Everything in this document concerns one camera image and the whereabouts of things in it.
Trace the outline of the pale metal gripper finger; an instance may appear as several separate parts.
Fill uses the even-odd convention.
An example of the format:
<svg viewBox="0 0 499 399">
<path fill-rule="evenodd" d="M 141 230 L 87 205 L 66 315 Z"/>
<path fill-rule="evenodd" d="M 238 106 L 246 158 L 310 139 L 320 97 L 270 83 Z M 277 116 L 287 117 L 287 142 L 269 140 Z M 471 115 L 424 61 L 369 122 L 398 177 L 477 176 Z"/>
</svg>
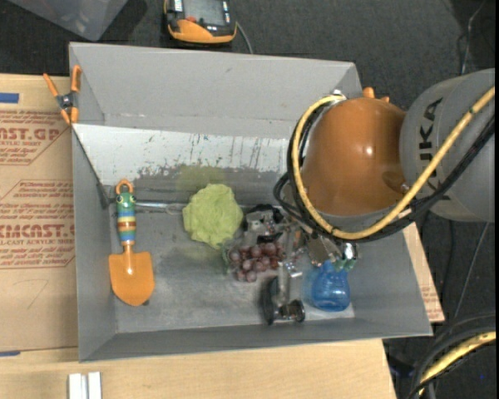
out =
<svg viewBox="0 0 499 399">
<path fill-rule="evenodd" d="M 282 262 L 279 266 L 279 305 L 286 306 L 301 299 L 302 272 L 292 262 Z"/>
<path fill-rule="evenodd" d="M 247 230 L 257 235 L 272 235 L 279 232 L 274 217 L 269 214 L 248 214 L 246 222 Z"/>
</svg>

